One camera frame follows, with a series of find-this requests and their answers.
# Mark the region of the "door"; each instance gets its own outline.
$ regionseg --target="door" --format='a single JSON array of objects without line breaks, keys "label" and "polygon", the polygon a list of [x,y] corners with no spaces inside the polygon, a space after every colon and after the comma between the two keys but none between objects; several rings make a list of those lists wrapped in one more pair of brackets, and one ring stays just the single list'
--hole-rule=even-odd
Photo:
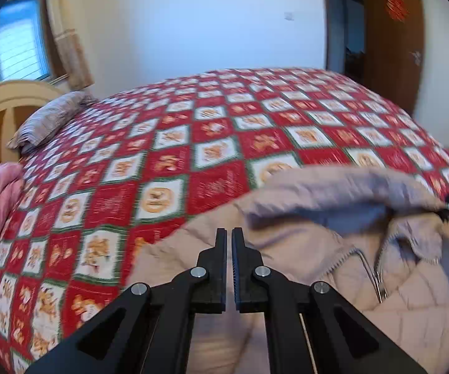
[{"label": "door", "polygon": [[365,0],[363,84],[410,115],[423,64],[422,0]]}]

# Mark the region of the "window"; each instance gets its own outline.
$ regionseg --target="window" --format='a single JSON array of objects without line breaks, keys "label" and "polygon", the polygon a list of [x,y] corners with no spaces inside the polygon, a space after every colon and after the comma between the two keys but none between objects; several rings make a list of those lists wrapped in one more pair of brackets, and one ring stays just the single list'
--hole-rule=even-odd
[{"label": "window", "polygon": [[48,76],[39,0],[8,0],[0,10],[0,81]]}]

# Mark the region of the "wooden headboard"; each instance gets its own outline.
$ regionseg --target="wooden headboard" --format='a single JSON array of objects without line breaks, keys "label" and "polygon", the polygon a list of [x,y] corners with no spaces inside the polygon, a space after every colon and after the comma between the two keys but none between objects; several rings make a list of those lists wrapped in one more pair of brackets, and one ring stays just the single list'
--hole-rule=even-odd
[{"label": "wooden headboard", "polygon": [[52,85],[29,80],[0,83],[0,163],[18,161],[18,153],[6,148],[15,131],[37,109],[63,92]]}]

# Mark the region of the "bedspread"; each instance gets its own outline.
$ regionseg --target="bedspread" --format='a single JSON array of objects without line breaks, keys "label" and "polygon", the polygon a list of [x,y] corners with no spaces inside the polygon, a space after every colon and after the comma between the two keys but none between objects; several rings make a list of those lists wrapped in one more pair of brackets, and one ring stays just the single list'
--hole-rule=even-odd
[{"label": "bedspread", "polygon": [[22,160],[0,242],[0,360],[21,373],[111,302],[139,249],[303,165],[391,167],[449,193],[449,150],[314,69],[219,70],[89,106]]}]

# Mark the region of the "pillow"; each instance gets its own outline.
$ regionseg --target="pillow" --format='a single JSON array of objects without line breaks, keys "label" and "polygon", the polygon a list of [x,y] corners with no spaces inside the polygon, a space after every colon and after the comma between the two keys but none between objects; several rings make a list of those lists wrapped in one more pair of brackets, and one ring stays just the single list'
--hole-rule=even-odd
[{"label": "pillow", "polygon": [[47,143],[56,132],[82,110],[81,104],[88,98],[83,91],[64,94],[34,112],[15,132],[7,147],[20,148],[23,155],[41,144]]}]

